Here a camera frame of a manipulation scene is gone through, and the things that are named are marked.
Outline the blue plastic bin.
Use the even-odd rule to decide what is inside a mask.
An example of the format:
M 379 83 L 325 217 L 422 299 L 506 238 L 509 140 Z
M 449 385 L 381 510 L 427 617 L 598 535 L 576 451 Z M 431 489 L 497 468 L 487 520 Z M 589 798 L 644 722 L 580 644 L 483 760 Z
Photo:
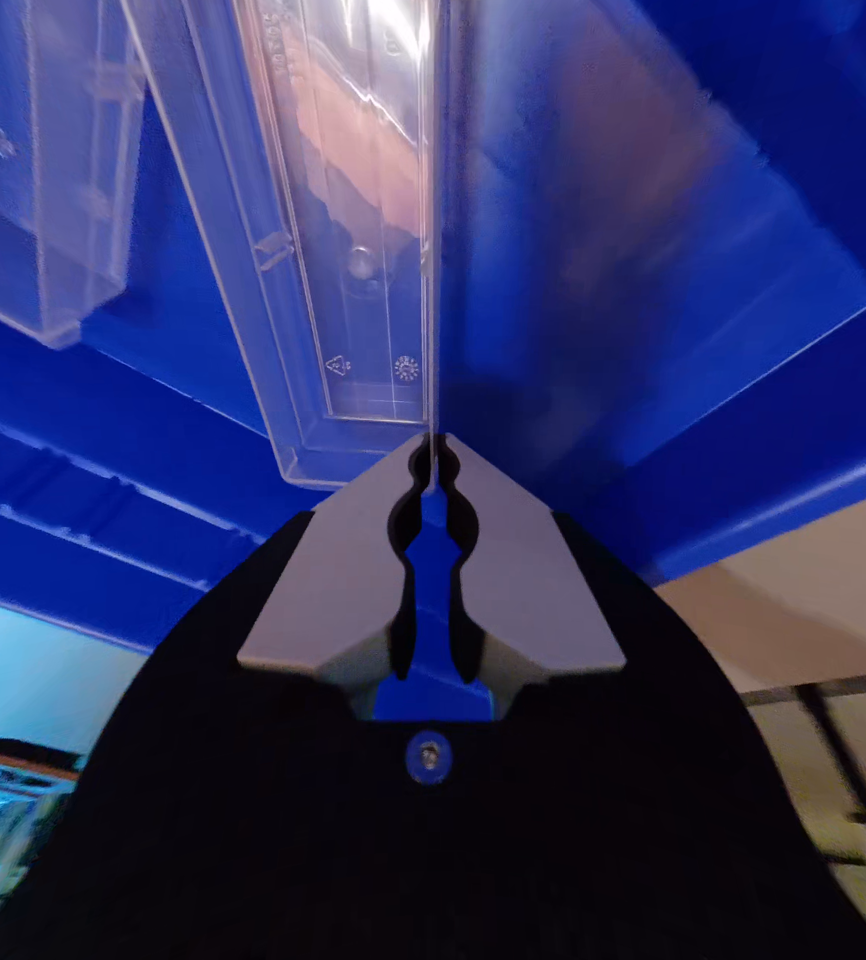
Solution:
M 453 435 L 655 585 L 866 500 L 866 2 L 441 3 L 425 492 Z M 200 597 L 349 482 L 283 479 L 142 68 L 125 290 L 0 321 L 0 517 Z

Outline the pale desk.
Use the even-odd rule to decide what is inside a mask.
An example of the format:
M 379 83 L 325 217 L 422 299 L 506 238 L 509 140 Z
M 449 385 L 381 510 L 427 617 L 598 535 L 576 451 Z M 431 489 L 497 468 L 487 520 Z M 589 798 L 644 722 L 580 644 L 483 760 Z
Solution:
M 866 500 L 658 592 L 742 692 L 866 674 Z M 199 594 L 0 515 L 0 739 L 85 754 Z

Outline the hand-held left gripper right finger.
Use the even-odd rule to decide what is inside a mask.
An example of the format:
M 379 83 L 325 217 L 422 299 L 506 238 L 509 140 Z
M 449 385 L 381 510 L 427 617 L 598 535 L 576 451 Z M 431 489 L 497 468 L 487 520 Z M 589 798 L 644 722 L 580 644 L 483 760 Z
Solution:
M 449 649 L 499 721 L 526 686 L 612 674 L 627 659 L 553 511 L 453 435 L 435 446 L 450 572 Z

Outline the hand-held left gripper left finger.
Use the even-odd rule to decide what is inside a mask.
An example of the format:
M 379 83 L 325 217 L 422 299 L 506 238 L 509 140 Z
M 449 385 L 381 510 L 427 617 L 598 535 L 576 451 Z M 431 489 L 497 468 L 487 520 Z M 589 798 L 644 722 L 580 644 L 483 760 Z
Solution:
M 313 511 L 238 654 L 253 671 L 302 676 L 343 691 L 359 719 L 379 686 L 406 677 L 416 642 L 415 570 L 432 478 L 418 434 Z

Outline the clear plastic drawer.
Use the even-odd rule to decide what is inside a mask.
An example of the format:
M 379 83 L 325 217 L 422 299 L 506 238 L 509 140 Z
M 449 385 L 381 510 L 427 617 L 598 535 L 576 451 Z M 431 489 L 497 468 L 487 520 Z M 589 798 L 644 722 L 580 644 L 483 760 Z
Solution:
M 124 2 L 283 479 L 437 419 L 441 2 Z
M 0 322 L 44 346 L 126 288 L 145 99 L 121 2 L 0 1 Z

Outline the black metal frame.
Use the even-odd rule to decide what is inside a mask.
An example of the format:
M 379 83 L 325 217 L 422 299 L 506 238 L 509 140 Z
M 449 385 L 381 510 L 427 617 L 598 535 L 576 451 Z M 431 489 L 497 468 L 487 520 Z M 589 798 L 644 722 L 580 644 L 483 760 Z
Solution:
M 866 674 L 740 696 L 814 843 L 866 864 Z

